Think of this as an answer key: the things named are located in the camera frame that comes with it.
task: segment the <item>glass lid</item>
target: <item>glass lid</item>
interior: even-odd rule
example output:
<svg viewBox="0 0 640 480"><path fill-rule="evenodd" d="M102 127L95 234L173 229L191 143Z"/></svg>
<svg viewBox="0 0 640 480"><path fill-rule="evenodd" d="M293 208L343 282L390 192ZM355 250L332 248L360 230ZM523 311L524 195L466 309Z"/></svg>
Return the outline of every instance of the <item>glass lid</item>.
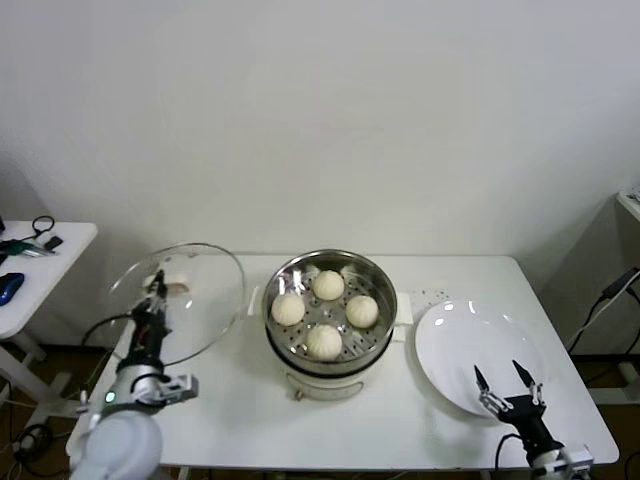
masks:
<svg viewBox="0 0 640 480"><path fill-rule="evenodd" d="M164 271L168 287L170 331L161 359L165 365L174 365L206 350L229 330L243 305L246 281L240 262L228 250L206 243L176 245L143 258L113 284L108 315L135 307L159 270ZM111 322L100 329L100 335L108 341L118 338L121 330L122 322Z"/></svg>

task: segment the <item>blue computer mouse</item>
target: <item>blue computer mouse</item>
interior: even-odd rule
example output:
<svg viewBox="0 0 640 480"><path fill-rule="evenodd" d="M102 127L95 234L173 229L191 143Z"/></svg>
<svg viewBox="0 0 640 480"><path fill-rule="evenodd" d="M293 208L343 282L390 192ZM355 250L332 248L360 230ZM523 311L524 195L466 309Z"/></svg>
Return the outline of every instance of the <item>blue computer mouse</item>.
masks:
<svg viewBox="0 0 640 480"><path fill-rule="evenodd" d="M11 301L23 282L24 273L7 273L0 277L0 307Z"/></svg>

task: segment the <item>white plate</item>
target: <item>white plate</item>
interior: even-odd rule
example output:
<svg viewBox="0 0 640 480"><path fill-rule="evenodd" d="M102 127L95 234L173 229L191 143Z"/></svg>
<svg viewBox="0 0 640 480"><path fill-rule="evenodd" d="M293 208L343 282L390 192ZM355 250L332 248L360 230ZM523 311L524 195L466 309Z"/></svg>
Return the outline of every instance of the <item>white plate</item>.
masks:
<svg viewBox="0 0 640 480"><path fill-rule="evenodd" d="M473 366L491 390L509 397L528 393L512 360L545 381L544 362L516 321L499 308L451 300L429 309L416 329L418 360L431 383L467 412L493 417L478 400Z"/></svg>

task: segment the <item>metal rim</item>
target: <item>metal rim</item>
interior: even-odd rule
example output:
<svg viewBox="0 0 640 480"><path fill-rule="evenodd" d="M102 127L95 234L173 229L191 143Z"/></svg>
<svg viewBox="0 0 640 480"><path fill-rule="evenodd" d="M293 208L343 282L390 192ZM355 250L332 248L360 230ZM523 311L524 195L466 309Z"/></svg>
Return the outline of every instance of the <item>metal rim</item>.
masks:
<svg viewBox="0 0 640 480"><path fill-rule="evenodd" d="M319 372L311 372L309 370L305 370L304 368L300 367L299 365L296 365L293 361L285 357L282 354L282 351L280 351L280 349L278 348L278 345L276 345L275 340L271 337L271 333L269 332L269 329L266 326L265 326L265 332L267 334L267 340L269 341L269 345L271 345L271 349L275 352L278 358L285 363L285 365L291 367L297 372L303 373L304 375L308 375L310 377L316 377L316 378L326 378L328 380L331 380L331 379L335 380L338 378L350 377L352 375L356 375L358 373L365 371L367 368L371 367L374 363L380 360L385 350L389 348L389 345L391 345L391 336L389 336L389 338L387 338L387 340L383 342L381 346L382 350L380 351L380 353L378 353L378 355L374 356L370 362L366 363L362 367L356 368L352 371L348 371L344 373L319 373Z"/></svg>
<svg viewBox="0 0 640 480"><path fill-rule="evenodd" d="M354 252L349 252L347 250L339 250L339 249L333 249L333 248L326 248L326 249L322 249L322 250L313 250L311 252L308 253L303 253L301 255L298 255L294 258L292 258L291 260L289 260L287 263L285 263L284 265L282 265L272 276L271 278L269 278L269 281L267 283L267 285L271 285L273 283L273 281L278 278L280 275L282 275L282 273L288 269L289 267L292 267L294 265L296 265L297 263L299 263L302 260L306 260L308 258L312 258L312 257L317 257L320 255L325 255L327 253L333 253L336 255L341 255L341 256L346 256L346 257L350 257L353 259L357 259L358 261L364 262L366 263L369 267L376 269L377 271L379 271L379 273L381 274L381 276L384 278L384 280L386 282L389 283L389 285L393 286L393 282L391 282L391 279L387 276L387 274L384 272L384 270L382 270L378 265L376 265L374 262L372 262L371 260L369 260L366 257L363 257L362 255L359 255L357 253ZM392 299L393 299L393 303L394 303L394 307L397 313L397 308L398 308L398 299L396 296L396 292L395 292L395 288L392 288ZM268 317L269 317L269 312L271 309L271 305L267 305L267 296L264 295L263 299L262 299L262 314L263 314L263 321L265 322L265 326L267 327L267 329L269 329L269 326L267 324L268 321ZM388 345L387 340L391 338L391 333L393 332L393 327L395 325L395 318L391 319L390 325L387 328L387 331L385 332L385 334L382 336L382 340L381 342L378 342L377 344L369 347L366 351L366 354L355 357L355 358L351 358L349 360L341 360L341 361L336 361L336 360L332 360L332 361L324 361L324 360L316 360L314 358L306 358L305 360L311 362L311 363L316 363L318 365L349 365L352 362L358 362L362 360L362 357L365 355L371 355L374 354L377 350L380 349L386 349L386 346Z"/></svg>

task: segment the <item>floor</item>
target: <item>floor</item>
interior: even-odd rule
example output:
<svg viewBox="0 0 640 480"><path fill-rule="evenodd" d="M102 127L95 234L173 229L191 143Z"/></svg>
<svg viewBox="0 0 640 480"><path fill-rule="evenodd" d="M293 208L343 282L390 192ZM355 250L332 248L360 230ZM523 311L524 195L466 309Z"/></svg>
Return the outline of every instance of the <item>floor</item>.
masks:
<svg viewBox="0 0 640 480"><path fill-rule="evenodd" d="M17 349L7 346L7 349L20 358ZM82 383L86 382L94 368L103 359L104 355L100 351L61 351L58 348L48 350L48 357L42 363L32 365L32 371L40 378L49 382L55 374L60 371L70 371L73 373L72 383L65 392L66 395L77 391ZM604 369L609 367L605 362L579 363L578 370L583 378L590 378ZM623 385L622 377L613 370L610 374L593 382L593 387L615 387ZM30 399L22 392L14 391L14 400L24 403L31 403ZM624 477L624 462L633 452L640 451L640 407L614 407L607 406L601 408L602 414L615 437L620 449L620 460L614 465L596 467L594 469L594 478L596 480L626 480ZM22 427L26 423L31 414L31 409L22 406L13 406L11 409L8 404L0 407L0 450L7 444L9 440L10 423L12 423L12 431L14 437L22 431ZM50 419L49 426L57 435L63 435L73 428L73 420ZM60 436L54 441L53 445L44 455L31 464L31 469L39 474L52 474L61 471L60 474L49 478L68 478L65 469L68 467L68 457L64 450L66 442L65 436ZM0 480L7 477L7 473L14 464L14 460L9 449L0 453ZM178 477L178 469L167 469L173 478ZM11 472L11 479L18 478L19 470L14 467ZM524 472L500 472L497 476L498 480L511 480L515 478L528 478L523 475ZM398 473L398 472L377 472L377 473L335 473L335 472L289 472L286 475L287 480L295 480L313 477L316 479L335 479L335 480L479 480L480 475L477 472L438 472L438 473ZM20 480L38 479L39 477L31 475L26 471L22 471L19 475ZM240 470L194 470L192 471L192 479L204 480L284 480L284 476L278 473L264 473L255 471ZM636 458L630 465L629 479L640 479L640 458Z"/></svg>

